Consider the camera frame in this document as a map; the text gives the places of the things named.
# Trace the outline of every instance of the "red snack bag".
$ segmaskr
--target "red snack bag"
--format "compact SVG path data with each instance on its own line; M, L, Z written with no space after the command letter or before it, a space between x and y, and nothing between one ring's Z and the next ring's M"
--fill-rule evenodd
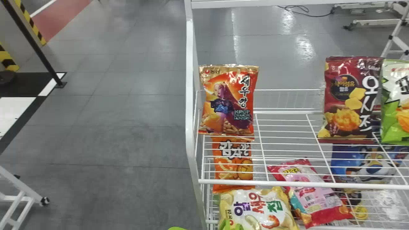
M268 170L278 181L324 182L307 159L298 159L282 163L280 166L269 166ZM324 187L289 187L285 193L297 216L310 228L335 220L350 218L348 208L331 188Z
M199 74L206 91L199 133L254 136L253 93L258 66L202 65Z
M215 178L223 180L253 180L253 161L247 138L212 137ZM253 185L213 185L213 193L232 189L252 189Z
M318 138L368 138L383 58L328 57L325 68L326 122Z

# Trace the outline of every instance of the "white ladder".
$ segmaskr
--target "white ladder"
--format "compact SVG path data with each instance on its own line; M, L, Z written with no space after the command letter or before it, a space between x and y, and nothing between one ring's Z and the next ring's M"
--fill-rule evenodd
M3 230L7 224L13 227L12 230L18 230L34 203L38 203L41 206L49 204L48 197L40 196L25 183L21 182L19 178L20 176L13 175L0 166L0 179L7 180L20 190L17 196L7 196L0 192L0 202L11 202L11 206L0 221L0 230ZM26 205L17 220L13 220L11 216L15 212L17 206L22 202L26 202Z
M407 24L406 17L408 13L409 13L409 4L406 5L405 11L403 12L402 17L396 24L396 27L393 30L392 34L389 35L388 43L386 43L386 46L384 50L382 51L381 57L386 58L388 54L402 54L400 59L402 60L408 59L409 46L398 37L398 34L401 28ZM399 47L400 50L391 50L393 43L395 43Z

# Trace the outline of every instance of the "black and white platform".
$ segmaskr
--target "black and white platform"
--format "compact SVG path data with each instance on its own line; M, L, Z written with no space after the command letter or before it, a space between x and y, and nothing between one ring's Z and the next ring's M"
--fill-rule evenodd
M67 73L57 73L62 79ZM17 79L0 88L0 154L37 111L56 82L48 72L17 73Z

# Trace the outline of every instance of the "green snack bag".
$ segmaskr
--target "green snack bag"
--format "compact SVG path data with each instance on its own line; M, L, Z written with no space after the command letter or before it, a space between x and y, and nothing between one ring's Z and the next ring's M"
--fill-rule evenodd
M409 61L382 64L382 143L409 145Z

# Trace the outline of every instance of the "black pole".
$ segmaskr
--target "black pole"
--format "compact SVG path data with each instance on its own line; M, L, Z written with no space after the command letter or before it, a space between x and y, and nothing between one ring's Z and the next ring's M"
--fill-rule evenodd
M51 66L50 62L47 60L45 57L44 53L41 51L40 47L34 40L34 38L31 36L30 32L18 16L17 12L14 10L13 6L10 4L9 0L0 0L10 16L13 18L14 22L17 24L18 28L21 30L21 32L24 34L24 37L26 37L27 41L30 43L31 47L33 47L34 51L36 52L37 56L40 58L48 72L51 74L52 78L55 80L59 88L64 87L64 83L60 80L60 78L57 76L57 73L54 71L53 67Z

